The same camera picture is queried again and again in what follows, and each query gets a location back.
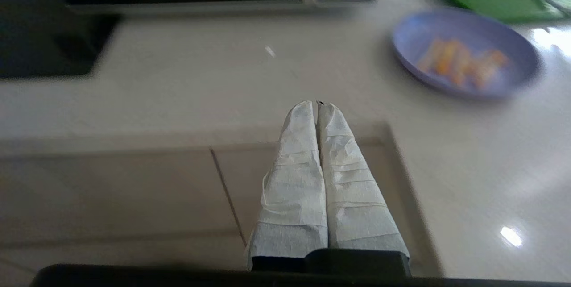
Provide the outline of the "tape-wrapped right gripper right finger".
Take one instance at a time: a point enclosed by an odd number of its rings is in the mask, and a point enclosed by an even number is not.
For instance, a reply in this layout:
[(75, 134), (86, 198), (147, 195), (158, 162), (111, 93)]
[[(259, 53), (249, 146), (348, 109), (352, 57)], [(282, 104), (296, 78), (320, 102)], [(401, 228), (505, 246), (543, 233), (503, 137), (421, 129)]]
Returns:
[(410, 253), (341, 110), (318, 102), (330, 248)]

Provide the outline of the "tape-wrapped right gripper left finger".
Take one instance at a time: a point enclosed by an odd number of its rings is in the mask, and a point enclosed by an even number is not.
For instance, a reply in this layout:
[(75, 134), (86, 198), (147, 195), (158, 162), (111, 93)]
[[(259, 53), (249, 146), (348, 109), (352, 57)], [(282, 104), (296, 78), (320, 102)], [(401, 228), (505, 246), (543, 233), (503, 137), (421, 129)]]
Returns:
[(287, 114), (274, 161), (263, 177), (261, 211), (247, 246), (248, 269), (274, 258), (304, 260), (328, 246), (326, 189), (313, 104)]

